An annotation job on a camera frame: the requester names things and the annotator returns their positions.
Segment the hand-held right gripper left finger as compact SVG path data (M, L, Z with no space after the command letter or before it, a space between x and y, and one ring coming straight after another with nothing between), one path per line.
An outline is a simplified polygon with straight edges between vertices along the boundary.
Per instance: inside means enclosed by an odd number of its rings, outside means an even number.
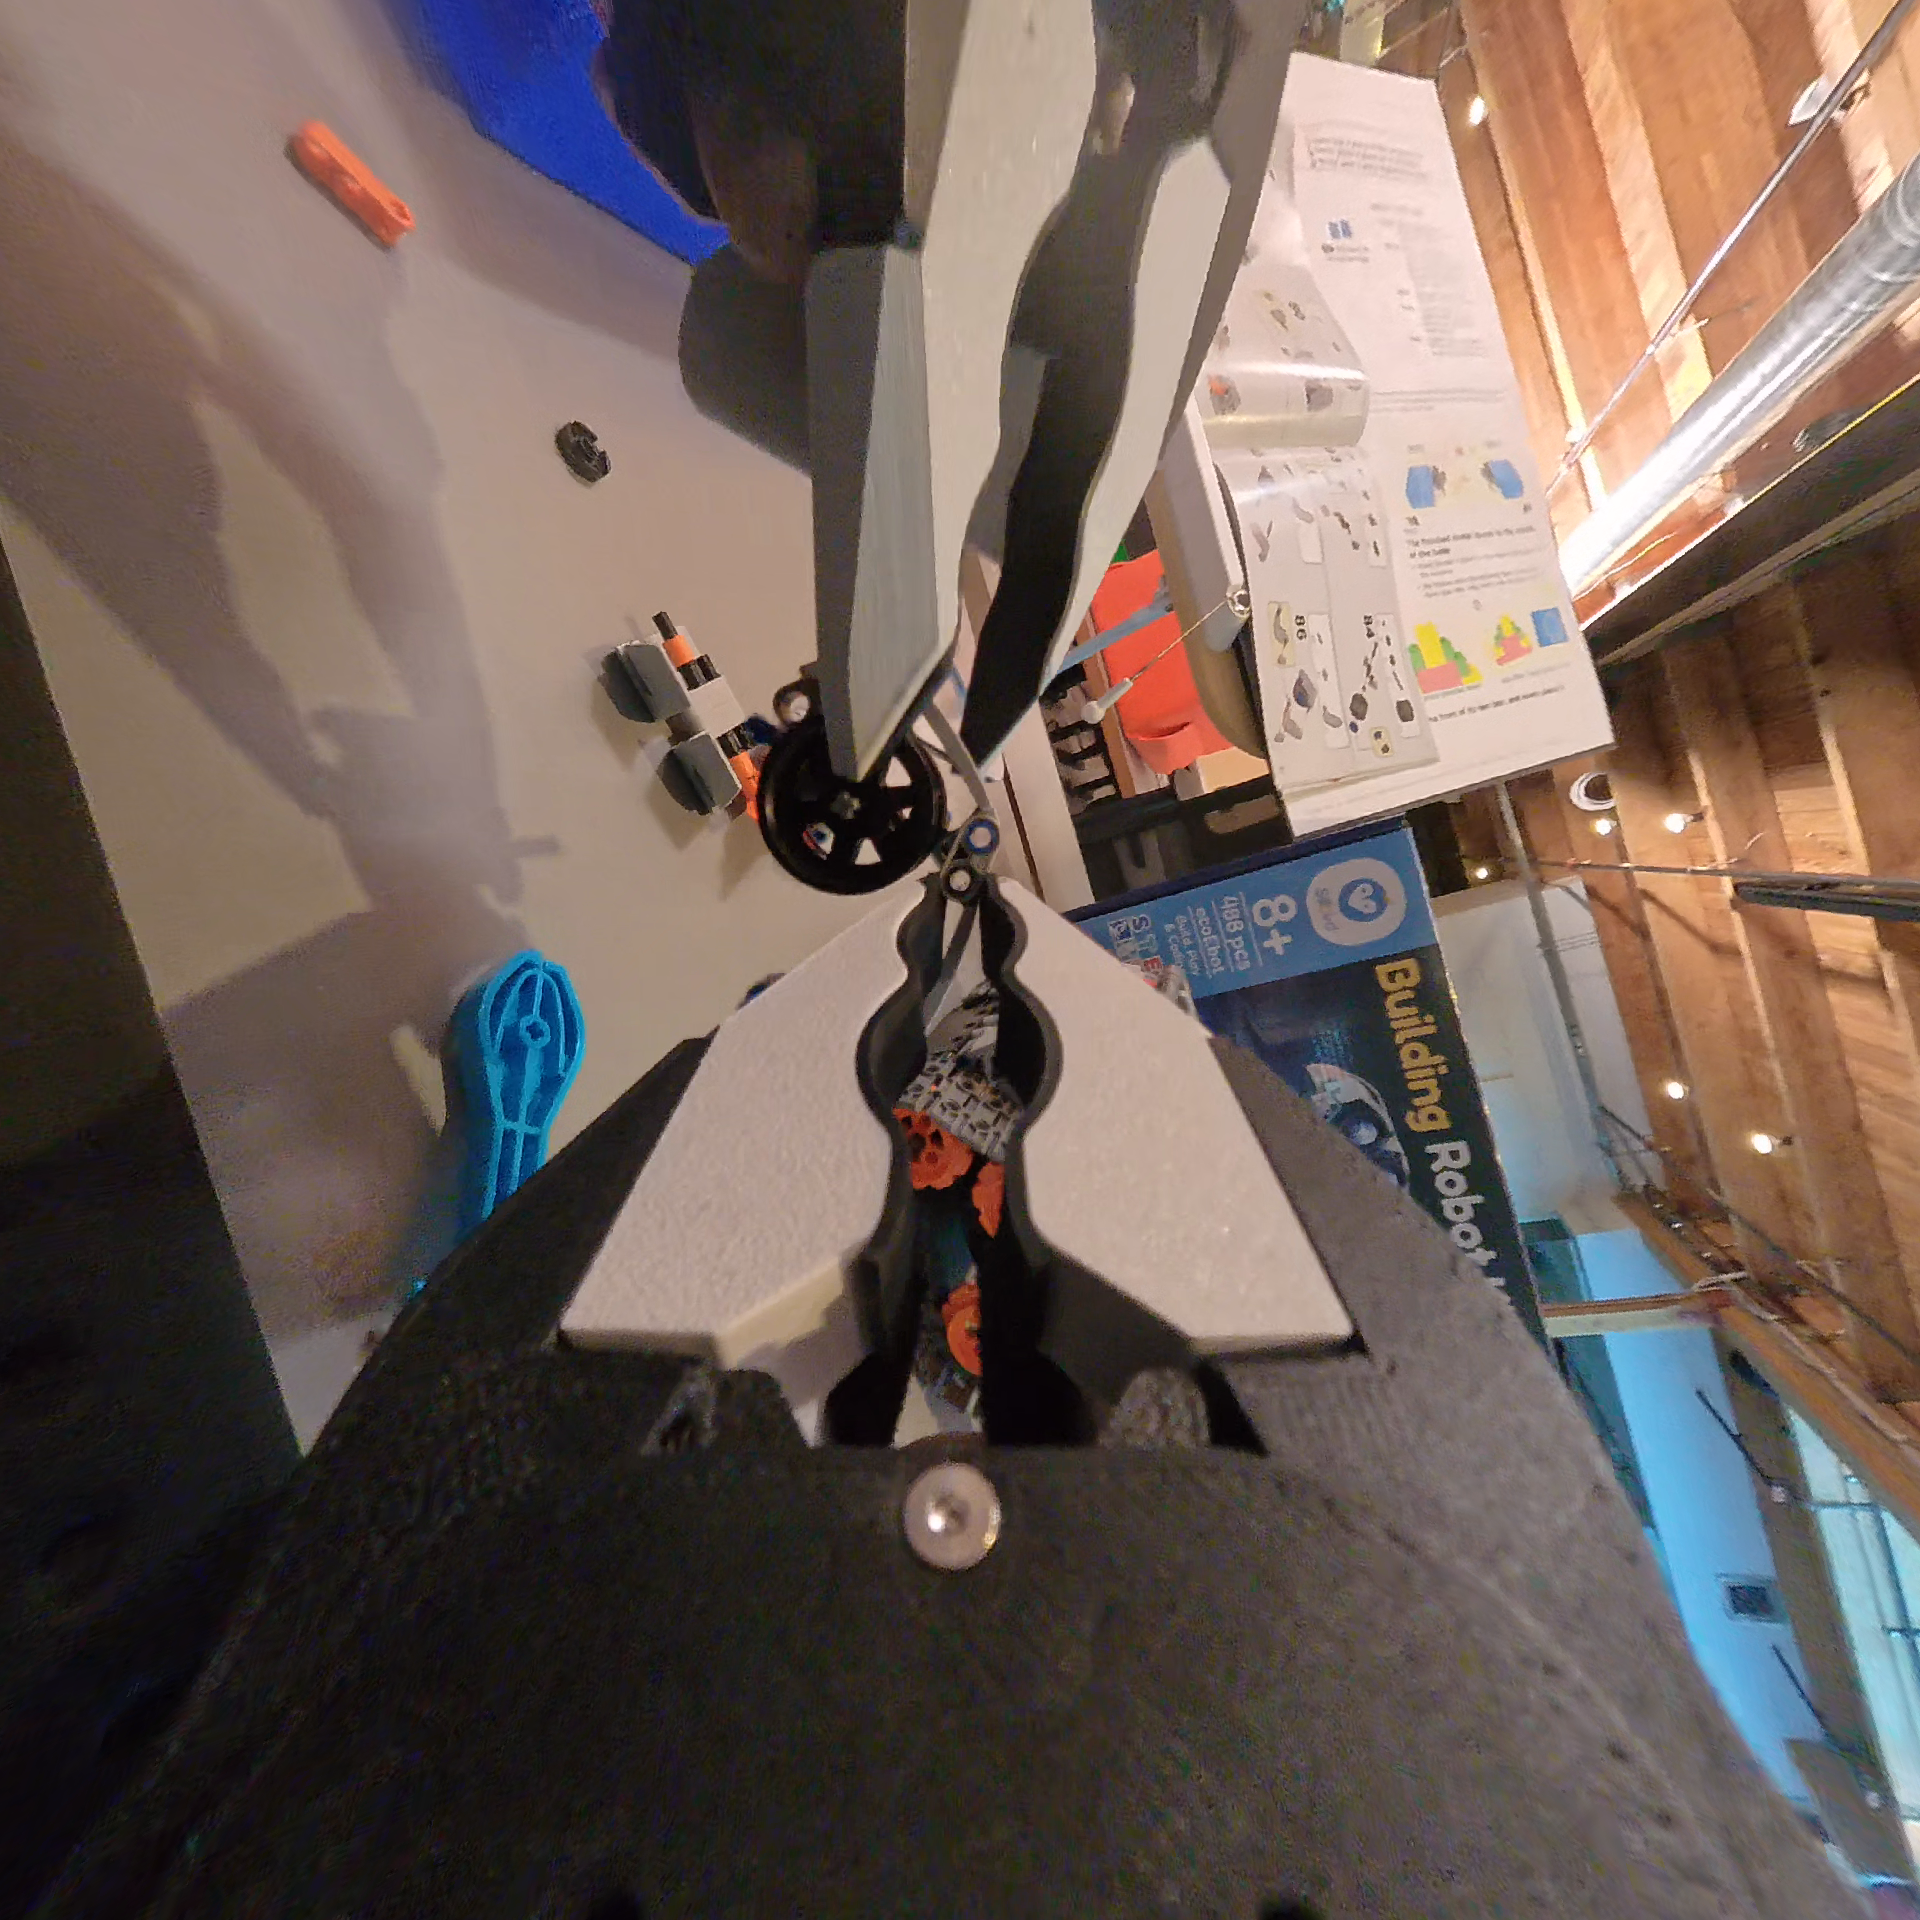
M886 1342L880 1236L906 1168L943 910L880 904L714 1028L560 1318L566 1344L710 1365L860 1365Z

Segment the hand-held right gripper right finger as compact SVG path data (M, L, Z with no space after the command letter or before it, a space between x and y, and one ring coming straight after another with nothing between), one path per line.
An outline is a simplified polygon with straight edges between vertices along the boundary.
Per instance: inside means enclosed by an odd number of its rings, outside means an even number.
M1021 1096L1003 1227L1068 1378L1332 1352L1354 1320L1206 1028L1012 880L981 904Z

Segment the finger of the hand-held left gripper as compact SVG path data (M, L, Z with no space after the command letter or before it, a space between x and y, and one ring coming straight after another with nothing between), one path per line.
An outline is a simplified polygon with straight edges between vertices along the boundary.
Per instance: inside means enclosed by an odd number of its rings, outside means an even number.
M994 759L1061 671L1183 416L1264 192L1271 133L1095 165L1024 293L1045 352L960 727Z
M1083 511L1114 435L1118 4L898 4L805 279L828 766L864 782L947 656L984 495L1000 555Z

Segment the black wheel brick assembly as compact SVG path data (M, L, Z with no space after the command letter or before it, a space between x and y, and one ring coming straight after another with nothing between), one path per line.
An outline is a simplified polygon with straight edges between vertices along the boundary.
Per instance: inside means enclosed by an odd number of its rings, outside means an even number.
M764 845L794 880L820 894L868 895L943 847L947 784L911 733L868 775L843 776L832 767L813 676L780 685L775 720L754 805Z

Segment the blue plastic bin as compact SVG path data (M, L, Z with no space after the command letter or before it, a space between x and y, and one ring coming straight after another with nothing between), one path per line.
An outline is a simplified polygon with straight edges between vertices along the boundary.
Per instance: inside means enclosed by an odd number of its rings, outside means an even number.
M648 8L592 2L391 2L408 56L478 135L699 264L730 240L678 62Z

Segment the person's left hand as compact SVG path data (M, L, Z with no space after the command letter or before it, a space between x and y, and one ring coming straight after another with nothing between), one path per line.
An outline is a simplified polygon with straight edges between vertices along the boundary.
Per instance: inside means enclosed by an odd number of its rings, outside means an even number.
M798 291L819 250L819 133L791 103L719 86L698 112L715 218L764 282Z

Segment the blue brick separator tool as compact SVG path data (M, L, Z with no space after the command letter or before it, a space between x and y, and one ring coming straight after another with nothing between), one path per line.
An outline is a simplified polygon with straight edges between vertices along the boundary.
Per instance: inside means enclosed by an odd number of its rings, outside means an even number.
M422 1150L397 1308L547 1164L582 1056L582 1003L538 948L464 986L440 1032L444 1114Z

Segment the grey orange tracked toy robot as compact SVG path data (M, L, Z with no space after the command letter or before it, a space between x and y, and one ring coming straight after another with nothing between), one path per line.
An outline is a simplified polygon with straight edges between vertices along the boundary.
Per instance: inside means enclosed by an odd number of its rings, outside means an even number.
M981 1260L1003 1243L1005 1162L1021 1096L1000 1072L1000 996L975 982L933 1027L893 1117L917 1204L914 1386L941 1434L981 1426Z

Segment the blue robot kit box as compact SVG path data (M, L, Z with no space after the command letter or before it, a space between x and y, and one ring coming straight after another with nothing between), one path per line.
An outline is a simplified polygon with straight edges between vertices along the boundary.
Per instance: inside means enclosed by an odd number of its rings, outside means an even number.
M1118 960L1180 968L1199 1021L1403 1188L1546 1344L1410 828L1380 823L1072 911Z

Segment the white instruction booklet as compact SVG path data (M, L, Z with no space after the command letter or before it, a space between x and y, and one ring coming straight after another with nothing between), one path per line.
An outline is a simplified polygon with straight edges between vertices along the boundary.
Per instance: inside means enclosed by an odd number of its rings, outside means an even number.
M1194 404L1296 834L1611 742L1430 82L1294 56Z

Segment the grey orange brick assembly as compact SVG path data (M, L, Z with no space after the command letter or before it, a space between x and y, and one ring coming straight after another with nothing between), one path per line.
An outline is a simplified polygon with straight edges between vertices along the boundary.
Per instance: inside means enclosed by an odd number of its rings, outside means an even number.
M703 821L759 818L775 727L735 698L670 612L654 612L604 659L604 684L614 711L654 742L656 779L671 803Z

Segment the orange plastic container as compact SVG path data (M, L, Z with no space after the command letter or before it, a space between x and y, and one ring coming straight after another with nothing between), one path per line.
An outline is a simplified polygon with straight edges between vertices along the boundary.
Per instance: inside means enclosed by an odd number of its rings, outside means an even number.
M1166 570L1157 551L1109 566L1091 604L1092 635L1125 635L1095 659L1109 682L1127 691L1109 711L1139 759L1159 776L1172 776L1215 747L1194 671L1183 651L1183 627L1171 610L1148 622L1142 612L1166 599Z

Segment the orange curved beam brick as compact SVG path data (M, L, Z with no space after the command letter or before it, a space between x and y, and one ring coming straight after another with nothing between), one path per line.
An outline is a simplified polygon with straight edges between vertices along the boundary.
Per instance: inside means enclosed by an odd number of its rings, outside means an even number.
M294 127L285 152L304 181L383 250L396 250L414 230L416 218L406 202L322 122Z

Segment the silver ventilation duct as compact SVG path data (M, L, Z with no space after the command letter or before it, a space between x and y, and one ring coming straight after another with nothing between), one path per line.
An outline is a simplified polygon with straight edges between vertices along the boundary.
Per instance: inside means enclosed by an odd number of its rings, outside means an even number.
M1791 406L1916 300L1917 159L1888 182L1858 224L1687 406L1598 509L1562 541L1572 591L1591 590L1698 484L1754 448Z

